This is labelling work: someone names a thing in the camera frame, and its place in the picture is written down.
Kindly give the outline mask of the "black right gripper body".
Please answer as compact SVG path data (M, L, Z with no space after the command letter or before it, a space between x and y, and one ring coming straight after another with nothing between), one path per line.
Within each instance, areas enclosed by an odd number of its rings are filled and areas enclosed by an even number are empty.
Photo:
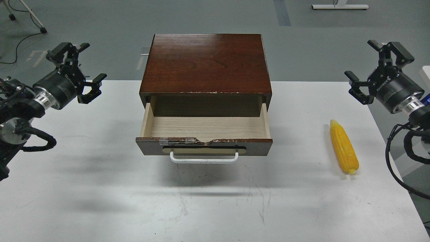
M421 98L424 94L424 89L397 67L378 67L368 80L375 82L375 91L371 93L391 114L400 112L398 106L408 97Z

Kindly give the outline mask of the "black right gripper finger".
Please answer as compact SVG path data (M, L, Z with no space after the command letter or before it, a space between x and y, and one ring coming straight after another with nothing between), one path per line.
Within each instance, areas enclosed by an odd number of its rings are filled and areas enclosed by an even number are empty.
M378 67L395 67L402 69L415 61L415 58L399 42L378 43L376 40L368 40L367 44L378 52Z
M344 74L349 79L349 94L352 95L352 97L359 101L362 105L372 104L374 101L374 95L372 94L371 89L375 87L375 82L359 81L359 78L352 71L345 71ZM370 94L364 94L360 89L361 87L368 87Z

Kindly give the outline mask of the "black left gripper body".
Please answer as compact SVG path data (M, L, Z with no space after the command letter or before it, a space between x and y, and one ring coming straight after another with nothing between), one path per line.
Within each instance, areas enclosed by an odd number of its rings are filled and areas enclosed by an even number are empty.
M63 109L83 92L84 75L79 67L62 65L33 85L34 100L44 109Z

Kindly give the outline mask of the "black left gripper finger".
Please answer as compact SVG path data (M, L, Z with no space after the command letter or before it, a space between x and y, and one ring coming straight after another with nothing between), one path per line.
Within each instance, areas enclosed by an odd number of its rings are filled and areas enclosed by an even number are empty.
M83 52L89 46L89 43L82 43L75 46L69 42L62 42L53 50L47 51L46 59L54 63L57 68L63 64L73 65L73 62L77 61L79 53Z
M102 81L107 77L105 73L99 74L95 77L92 82L87 82L86 79L83 81L79 81L77 83L77 101L78 103L89 104L99 95L101 95L102 91L100 87L102 85ZM84 87L90 87L91 90L87 94L83 94Z

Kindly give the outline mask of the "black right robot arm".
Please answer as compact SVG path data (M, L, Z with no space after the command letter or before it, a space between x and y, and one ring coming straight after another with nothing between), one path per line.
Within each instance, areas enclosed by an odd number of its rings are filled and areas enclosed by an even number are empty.
M346 71L349 94L363 105L372 104L376 98L391 114L404 112L407 115L408 122L395 125L387 138L386 164L399 185L411 194L429 199L429 195L408 186L395 175L389 158L394 137L401 130L407 130L403 139L405 153L414 161L429 164L428 158L416 155L413 151L414 137L420 137L423 144L429 143L430 128L429 96L424 96L424 89L402 71L405 65L414 61L414 57L399 42L378 43L369 40L368 44L378 52L378 66L366 81L359 81L352 71Z

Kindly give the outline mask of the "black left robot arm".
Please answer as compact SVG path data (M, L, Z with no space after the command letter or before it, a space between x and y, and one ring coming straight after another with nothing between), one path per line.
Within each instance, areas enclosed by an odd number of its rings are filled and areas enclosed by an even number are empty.
M46 59L55 70L32 87L16 79L1 79L0 104L0 179L9 176L7 165L19 152L41 152L56 146L56 139L31 126L34 118L41 118L49 108L63 109L74 98L88 104L101 95L101 84L106 74L101 73L88 82L78 65L81 52L90 46L60 43L48 51Z

